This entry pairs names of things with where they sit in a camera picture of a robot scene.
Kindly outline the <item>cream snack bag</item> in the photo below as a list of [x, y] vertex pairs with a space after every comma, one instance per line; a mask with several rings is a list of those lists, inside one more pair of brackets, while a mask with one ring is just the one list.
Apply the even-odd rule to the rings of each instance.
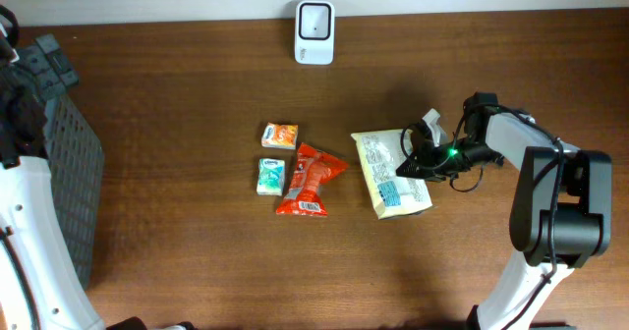
[[421, 214], [432, 208], [424, 180], [399, 177], [405, 162], [402, 147], [411, 148], [410, 134], [401, 129], [352, 133], [361, 168], [379, 220]]

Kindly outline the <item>red snack bag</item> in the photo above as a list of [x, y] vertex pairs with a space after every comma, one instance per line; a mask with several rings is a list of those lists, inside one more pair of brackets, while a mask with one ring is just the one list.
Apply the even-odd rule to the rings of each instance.
[[287, 194], [276, 208], [278, 215], [326, 217], [320, 188], [348, 168], [342, 159], [302, 143]]

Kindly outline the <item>green tissue pack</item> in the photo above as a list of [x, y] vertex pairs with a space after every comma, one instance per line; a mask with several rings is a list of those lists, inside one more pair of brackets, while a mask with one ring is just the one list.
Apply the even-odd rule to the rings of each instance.
[[261, 158], [258, 163], [257, 194], [281, 196], [285, 183], [285, 161]]

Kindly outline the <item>orange tissue pack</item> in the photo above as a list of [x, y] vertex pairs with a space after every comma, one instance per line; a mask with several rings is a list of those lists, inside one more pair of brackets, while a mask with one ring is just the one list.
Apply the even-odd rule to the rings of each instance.
[[299, 126], [268, 123], [261, 137], [261, 146], [278, 149], [295, 149]]

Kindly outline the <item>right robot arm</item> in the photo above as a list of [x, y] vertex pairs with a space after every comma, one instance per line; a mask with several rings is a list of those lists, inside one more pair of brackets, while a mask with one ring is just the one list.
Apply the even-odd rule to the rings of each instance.
[[554, 289], [611, 239], [612, 160], [538, 125], [526, 111], [476, 92], [463, 103], [452, 139], [430, 110], [401, 132], [396, 174], [453, 182], [473, 167], [508, 161], [519, 172], [509, 217], [513, 252], [490, 295], [471, 309], [468, 329], [530, 329]]

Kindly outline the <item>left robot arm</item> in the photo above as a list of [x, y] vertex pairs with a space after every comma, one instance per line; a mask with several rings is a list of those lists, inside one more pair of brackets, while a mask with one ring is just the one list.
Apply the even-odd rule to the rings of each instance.
[[51, 34], [1, 10], [1, 313], [10, 329], [104, 329], [86, 295], [104, 156]]

